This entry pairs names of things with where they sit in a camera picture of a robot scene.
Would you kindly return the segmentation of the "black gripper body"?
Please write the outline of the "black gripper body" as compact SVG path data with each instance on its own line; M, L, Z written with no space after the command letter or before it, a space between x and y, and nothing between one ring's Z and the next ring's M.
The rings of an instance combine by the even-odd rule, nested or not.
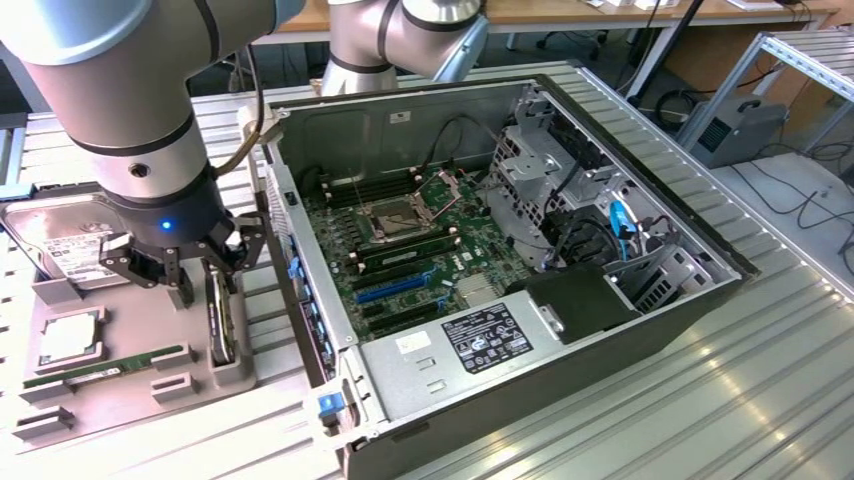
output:
M205 237L221 242L234 230L216 182L200 174L176 193L141 199L106 192L126 232L142 244L172 248L200 242Z

